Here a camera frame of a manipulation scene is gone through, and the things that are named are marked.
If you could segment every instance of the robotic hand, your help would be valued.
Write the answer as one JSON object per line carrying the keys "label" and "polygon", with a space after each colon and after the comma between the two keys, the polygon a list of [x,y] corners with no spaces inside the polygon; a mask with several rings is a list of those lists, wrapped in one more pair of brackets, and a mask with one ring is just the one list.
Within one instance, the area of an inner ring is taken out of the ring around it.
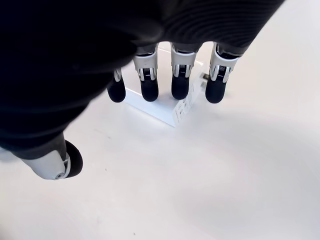
{"label": "robotic hand", "polygon": [[205,96],[218,103],[229,74],[284,0],[16,0],[0,11],[0,146],[43,179],[80,173],[63,131],[107,89],[126,96],[132,59],[146,101],[158,97],[157,48],[171,42],[172,95],[184,99],[202,43],[213,41]]}

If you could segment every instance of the black rubber fingertip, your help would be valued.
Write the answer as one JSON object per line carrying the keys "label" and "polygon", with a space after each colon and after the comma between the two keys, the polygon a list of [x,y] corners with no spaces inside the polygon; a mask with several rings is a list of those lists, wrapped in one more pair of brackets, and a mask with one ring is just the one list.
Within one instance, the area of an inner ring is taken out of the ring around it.
{"label": "black rubber fingertip", "polygon": [[223,83],[221,80],[208,80],[205,88],[205,97],[212,103],[219,103],[225,95],[226,83]]}
{"label": "black rubber fingertip", "polygon": [[122,102],[126,97],[126,88],[123,78],[121,77],[120,81],[116,81],[115,78],[112,78],[112,81],[106,87],[109,97],[115,103]]}
{"label": "black rubber fingertip", "polygon": [[172,76],[171,93],[177,100],[185,99],[189,92],[189,77]]}
{"label": "black rubber fingertip", "polygon": [[159,89],[158,89],[158,81],[145,79],[144,81],[140,81],[141,83],[141,93],[144,100],[148,102],[153,102],[158,98]]}
{"label": "black rubber fingertip", "polygon": [[70,172],[66,178],[71,178],[81,172],[84,162],[79,150],[72,143],[65,140],[65,146],[66,152],[70,156]]}

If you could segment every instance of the white cardboard box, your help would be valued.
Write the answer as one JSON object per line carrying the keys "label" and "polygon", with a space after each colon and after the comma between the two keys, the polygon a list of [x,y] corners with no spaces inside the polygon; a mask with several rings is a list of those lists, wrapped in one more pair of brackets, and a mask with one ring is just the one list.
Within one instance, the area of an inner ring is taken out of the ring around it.
{"label": "white cardboard box", "polygon": [[157,81],[159,97],[154,102],[144,100],[141,94],[140,79],[133,62],[122,68],[126,97],[124,101],[131,106],[176,127],[187,115],[201,92],[202,74],[206,65],[200,61],[194,62],[189,78],[189,93],[183,100],[176,100],[171,94],[172,67],[171,53],[158,48]]}

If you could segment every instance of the small white object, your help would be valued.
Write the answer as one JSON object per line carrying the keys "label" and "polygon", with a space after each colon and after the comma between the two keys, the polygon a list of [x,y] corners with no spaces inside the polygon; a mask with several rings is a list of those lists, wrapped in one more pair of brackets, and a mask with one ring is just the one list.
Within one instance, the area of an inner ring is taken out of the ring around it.
{"label": "small white object", "polygon": [[199,93],[203,80],[201,76],[206,66],[199,61],[194,62],[189,78],[189,93],[183,100],[176,100],[171,93],[172,68],[171,53],[168,50],[158,48],[157,81],[159,96],[157,100],[148,102],[141,94],[141,85],[134,63],[122,68],[123,81],[126,86],[124,101],[131,106],[176,127],[187,115]]}

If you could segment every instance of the white floor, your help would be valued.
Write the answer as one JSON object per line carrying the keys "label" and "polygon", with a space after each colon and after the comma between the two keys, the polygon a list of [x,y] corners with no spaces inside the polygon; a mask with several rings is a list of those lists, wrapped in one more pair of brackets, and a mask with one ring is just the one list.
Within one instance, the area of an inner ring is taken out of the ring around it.
{"label": "white floor", "polygon": [[0,240],[319,240],[319,7],[286,1],[178,128],[97,98],[65,132],[77,177],[2,152]]}

